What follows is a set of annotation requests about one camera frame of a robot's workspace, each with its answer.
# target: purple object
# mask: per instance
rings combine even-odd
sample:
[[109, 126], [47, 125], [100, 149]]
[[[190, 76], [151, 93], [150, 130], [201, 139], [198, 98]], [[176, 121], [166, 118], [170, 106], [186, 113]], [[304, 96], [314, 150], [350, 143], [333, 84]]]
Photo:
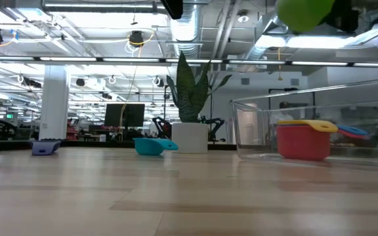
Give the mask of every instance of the purple object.
[[34, 141], [32, 142], [31, 153], [33, 155], [52, 155], [59, 148], [60, 141]]

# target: red cup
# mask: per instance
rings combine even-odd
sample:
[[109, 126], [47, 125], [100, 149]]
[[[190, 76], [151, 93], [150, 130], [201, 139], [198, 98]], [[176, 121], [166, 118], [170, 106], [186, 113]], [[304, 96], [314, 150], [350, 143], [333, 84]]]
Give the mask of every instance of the red cup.
[[308, 125], [280, 125], [277, 129], [278, 153], [286, 159], [322, 161], [329, 156], [330, 133]]

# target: transparent container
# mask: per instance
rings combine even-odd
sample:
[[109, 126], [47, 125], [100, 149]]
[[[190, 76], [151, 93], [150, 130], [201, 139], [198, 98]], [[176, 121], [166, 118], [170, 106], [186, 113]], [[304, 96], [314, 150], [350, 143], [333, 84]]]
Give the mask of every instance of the transparent container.
[[[370, 101], [375, 98], [378, 80], [234, 100], [238, 155], [242, 159], [290, 165], [378, 168], [378, 101]], [[332, 133], [330, 154], [324, 161], [284, 159], [278, 153], [278, 121], [292, 119], [330, 121], [360, 128], [368, 135], [359, 139]]]

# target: desk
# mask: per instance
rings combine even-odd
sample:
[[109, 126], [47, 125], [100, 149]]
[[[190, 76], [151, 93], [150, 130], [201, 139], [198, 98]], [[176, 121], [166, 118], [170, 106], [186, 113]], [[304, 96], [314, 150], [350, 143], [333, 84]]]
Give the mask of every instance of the desk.
[[88, 139], [91, 139], [91, 140], [94, 140], [95, 142], [99, 142], [100, 141], [100, 135], [94, 135], [94, 134], [86, 134], [83, 136], [84, 138], [84, 141], [88, 141]]

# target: computer monitor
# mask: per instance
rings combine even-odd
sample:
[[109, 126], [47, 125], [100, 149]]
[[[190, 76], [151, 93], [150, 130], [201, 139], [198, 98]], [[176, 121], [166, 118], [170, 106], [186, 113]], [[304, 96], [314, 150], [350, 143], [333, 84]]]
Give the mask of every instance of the computer monitor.
[[[118, 127], [121, 121], [121, 110], [124, 104], [108, 104], [104, 116], [104, 126]], [[145, 104], [126, 104], [122, 116], [123, 127], [144, 126]]]

